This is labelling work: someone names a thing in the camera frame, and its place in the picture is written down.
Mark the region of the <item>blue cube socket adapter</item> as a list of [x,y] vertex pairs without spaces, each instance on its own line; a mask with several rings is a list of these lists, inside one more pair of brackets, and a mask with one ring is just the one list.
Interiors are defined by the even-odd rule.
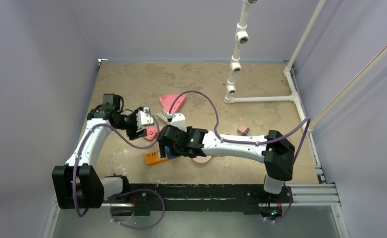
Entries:
[[166,158],[169,160],[180,157],[179,154],[177,154],[176,152],[173,152],[169,147],[165,147],[165,150],[166,150]]

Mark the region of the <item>orange power strip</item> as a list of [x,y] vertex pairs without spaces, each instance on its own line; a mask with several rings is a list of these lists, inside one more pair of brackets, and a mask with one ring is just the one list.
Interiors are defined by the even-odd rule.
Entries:
[[160,155],[161,154],[159,151],[153,151],[153,152],[145,154],[144,160],[145,160],[146,165],[153,166],[153,165],[168,161],[168,158],[166,156],[161,158]]

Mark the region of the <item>pink round power strip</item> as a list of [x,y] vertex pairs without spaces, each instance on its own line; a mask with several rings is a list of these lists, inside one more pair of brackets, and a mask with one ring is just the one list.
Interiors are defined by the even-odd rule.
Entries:
[[192,160],[196,164],[204,165],[204,164],[208,163],[210,161],[210,159],[211,159],[211,156],[205,156],[205,157],[198,156],[196,158],[193,158]]

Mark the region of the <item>pink triangular power strip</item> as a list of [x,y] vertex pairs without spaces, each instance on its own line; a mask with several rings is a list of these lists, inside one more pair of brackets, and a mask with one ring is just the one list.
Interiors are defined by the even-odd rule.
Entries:
[[162,95],[159,97],[159,101],[167,113],[178,113],[185,99],[185,95],[181,95],[179,98],[178,95]]

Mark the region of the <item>light pink small plug adapter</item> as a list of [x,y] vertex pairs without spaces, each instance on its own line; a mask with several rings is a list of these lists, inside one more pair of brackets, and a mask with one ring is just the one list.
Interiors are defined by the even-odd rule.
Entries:
[[250,136],[251,135],[251,132],[250,132],[250,128],[245,126],[245,125],[240,125],[238,128],[237,128],[237,133],[241,136]]

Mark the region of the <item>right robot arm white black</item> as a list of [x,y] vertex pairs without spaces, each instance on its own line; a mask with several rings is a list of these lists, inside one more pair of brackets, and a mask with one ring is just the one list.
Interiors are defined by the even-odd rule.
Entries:
[[157,141],[161,155],[191,159],[207,156],[232,156],[250,159],[265,165],[266,176],[261,189],[262,197],[273,202],[280,197],[286,181],[292,180],[295,146],[279,131],[269,130],[267,135],[217,135],[215,132],[188,127],[186,130],[172,125],[159,132]]

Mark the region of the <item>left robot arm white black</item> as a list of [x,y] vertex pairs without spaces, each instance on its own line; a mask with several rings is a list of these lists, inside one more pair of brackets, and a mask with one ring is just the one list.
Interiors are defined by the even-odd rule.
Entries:
[[126,176],[99,178],[95,170],[103,145],[112,131],[126,132],[124,141],[146,136],[152,125],[148,107],[139,107],[124,114],[124,99],[117,94],[104,94],[102,103],[87,114],[86,127],[75,151],[63,166],[55,166],[52,179],[58,206],[61,209],[99,208],[104,200],[113,197],[124,203],[131,196]]

